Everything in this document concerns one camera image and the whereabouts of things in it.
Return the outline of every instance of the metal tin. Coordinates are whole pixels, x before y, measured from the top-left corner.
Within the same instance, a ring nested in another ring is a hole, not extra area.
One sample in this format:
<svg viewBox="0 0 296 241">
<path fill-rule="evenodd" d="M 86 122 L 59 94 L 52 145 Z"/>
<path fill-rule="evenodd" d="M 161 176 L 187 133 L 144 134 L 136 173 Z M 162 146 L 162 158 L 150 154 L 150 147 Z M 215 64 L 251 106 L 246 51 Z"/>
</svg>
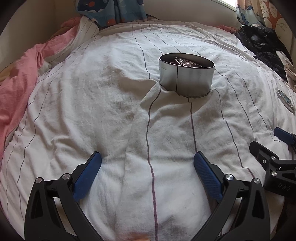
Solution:
<svg viewBox="0 0 296 241">
<path fill-rule="evenodd" d="M 202 68 L 188 67 L 170 62 L 175 57 L 190 60 Z M 159 57 L 159 83 L 169 91 L 179 95 L 198 98 L 207 95 L 211 90 L 215 64 L 204 57 L 188 53 L 168 53 Z"/>
</svg>

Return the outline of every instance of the silver screw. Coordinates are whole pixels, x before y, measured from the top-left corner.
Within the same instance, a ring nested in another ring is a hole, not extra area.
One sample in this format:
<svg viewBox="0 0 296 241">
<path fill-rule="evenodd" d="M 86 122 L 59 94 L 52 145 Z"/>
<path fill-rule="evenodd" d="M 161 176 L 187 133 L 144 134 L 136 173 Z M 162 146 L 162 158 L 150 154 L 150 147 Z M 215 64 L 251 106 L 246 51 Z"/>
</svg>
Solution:
<svg viewBox="0 0 296 241">
<path fill-rule="evenodd" d="M 259 184 L 260 180 L 258 178 L 254 178 L 254 183 Z"/>
<path fill-rule="evenodd" d="M 40 177 L 36 178 L 35 182 L 36 182 L 36 183 L 40 183 L 40 182 L 42 182 L 42 178 L 40 178 Z"/>
<path fill-rule="evenodd" d="M 62 177 L 64 180 L 68 180 L 70 178 L 70 174 L 69 173 L 66 173 L 63 175 Z"/>
<path fill-rule="evenodd" d="M 226 179 L 231 181 L 233 180 L 233 176 L 231 174 L 226 174 Z"/>
</svg>

